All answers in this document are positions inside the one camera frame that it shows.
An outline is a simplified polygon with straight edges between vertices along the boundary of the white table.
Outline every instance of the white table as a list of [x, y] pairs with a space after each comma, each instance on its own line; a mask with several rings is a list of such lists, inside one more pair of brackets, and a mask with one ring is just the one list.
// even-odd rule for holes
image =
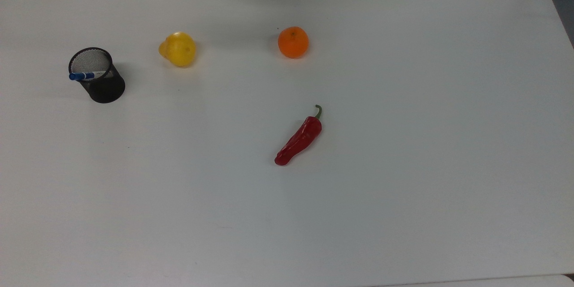
[[[0, 285], [353, 287], [574, 269], [551, 0], [0, 0]], [[311, 46], [283, 58], [279, 30]], [[198, 43], [189, 69], [157, 52]], [[97, 104], [78, 50], [127, 87]], [[322, 135], [275, 153], [314, 105]]]

